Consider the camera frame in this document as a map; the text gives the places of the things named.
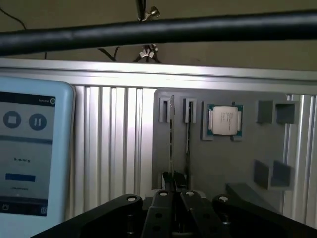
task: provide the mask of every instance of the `black mechanical part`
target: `black mechanical part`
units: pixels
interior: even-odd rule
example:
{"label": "black mechanical part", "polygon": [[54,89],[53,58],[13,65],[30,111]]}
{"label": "black mechanical part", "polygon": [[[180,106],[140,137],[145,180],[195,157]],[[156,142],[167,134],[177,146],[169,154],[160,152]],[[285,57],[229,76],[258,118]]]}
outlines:
{"label": "black mechanical part", "polygon": [[227,194],[215,197],[212,204],[220,217],[225,216],[223,222],[230,223],[233,237],[317,237],[317,230],[309,226]]}
{"label": "black mechanical part", "polygon": [[158,191],[145,218],[141,238],[167,238],[172,233],[174,193]]}
{"label": "black mechanical part", "polygon": [[124,22],[0,33],[0,56],[118,45],[317,39],[317,11]]}
{"label": "black mechanical part", "polygon": [[191,219],[187,219],[186,227],[190,227],[199,237],[230,238],[229,229],[222,223],[211,206],[207,206],[195,191],[183,191],[180,197]]}
{"label": "black mechanical part", "polygon": [[142,199],[128,194],[87,211],[33,238],[139,237]]}
{"label": "black mechanical part", "polygon": [[231,238],[317,237],[317,230],[237,196],[212,203],[187,190],[185,176],[164,172],[165,187],[144,201],[129,194],[48,229],[34,238]]}

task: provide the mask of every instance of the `screw head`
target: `screw head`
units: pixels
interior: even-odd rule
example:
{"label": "screw head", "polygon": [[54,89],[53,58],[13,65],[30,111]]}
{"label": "screw head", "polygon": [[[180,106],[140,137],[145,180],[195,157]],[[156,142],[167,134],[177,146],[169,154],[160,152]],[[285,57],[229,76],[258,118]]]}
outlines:
{"label": "screw head", "polygon": [[194,193],[193,193],[192,191],[188,191],[188,192],[186,192],[185,194],[186,194],[187,196],[190,196],[190,197],[191,197],[191,196],[194,196]]}
{"label": "screw head", "polygon": [[219,200],[221,201],[221,202],[227,202],[227,201],[229,201],[229,199],[227,198],[227,197],[220,197],[219,198]]}

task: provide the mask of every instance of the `black cable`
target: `black cable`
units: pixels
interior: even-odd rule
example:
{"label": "black cable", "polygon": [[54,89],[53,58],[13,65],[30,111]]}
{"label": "black cable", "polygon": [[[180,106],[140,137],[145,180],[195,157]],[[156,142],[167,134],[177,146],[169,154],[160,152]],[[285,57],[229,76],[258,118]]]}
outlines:
{"label": "black cable", "polygon": [[[27,28],[26,28],[24,22],[21,21],[19,18],[16,18],[16,17],[12,16],[11,14],[7,13],[5,10],[3,10],[3,8],[2,8],[1,6],[0,6],[0,11],[1,11],[4,15],[6,15],[6,16],[10,17],[11,19],[16,20],[17,22],[19,22],[19,23],[22,25],[23,29],[24,29],[24,30],[27,30]],[[47,56],[48,56],[48,53],[47,53],[47,52],[44,52],[44,59],[46,59]]]}
{"label": "black cable", "polygon": [[13,20],[16,20],[17,22],[19,22],[19,23],[22,25],[23,29],[26,30],[26,26],[25,26],[25,24],[23,23],[23,21],[21,21],[20,19],[14,17],[14,16],[12,16],[12,15],[10,15],[10,14],[7,13],[5,10],[3,10],[2,7],[0,7],[0,11],[1,11],[4,15],[6,15],[6,16],[12,18]]}
{"label": "black cable", "polygon": [[120,48],[120,46],[117,46],[117,47],[115,48],[114,55],[113,55],[113,57],[115,58],[115,60],[117,60],[117,53],[118,53],[119,48]]}
{"label": "black cable", "polygon": [[317,11],[121,22],[0,33],[0,56],[177,42],[316,40]]}
{"label": "black cable", "polygon": [[100,50],[102,53],[104,53],[106,56],[108,56],[113,62],[117,62],[115,57],[113,57],[108,51],[106,51],[104,48],[97,48]]}

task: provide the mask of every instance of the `gray bracket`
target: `gray bracket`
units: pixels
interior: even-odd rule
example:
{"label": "gray bracket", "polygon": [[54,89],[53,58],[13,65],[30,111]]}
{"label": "gray bracket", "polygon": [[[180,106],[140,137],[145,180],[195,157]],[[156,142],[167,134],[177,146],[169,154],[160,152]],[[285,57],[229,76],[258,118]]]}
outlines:
{"label": "gray bracket", "polygon": [[[189,115],[189,105],[192,103],[192,113]],[[196,123],[197,113],[197,99],[184,98],[184,123],[189,123],[189,117],[191,116],[191,123]]]}
{"label": "gray bracket", "polygon": [[258,101],[257,123],[296,124],[298,112],[297,101]]}
{"label": "gray bracket", "polygon": [[170,97],[159,98],[159,122],[170,123]]}
{"label": "gray bracket", "polygon": [[272,166],[255,160],[253,182],[266,190],[292,190],[294,169],[277,160],[274,160]]}

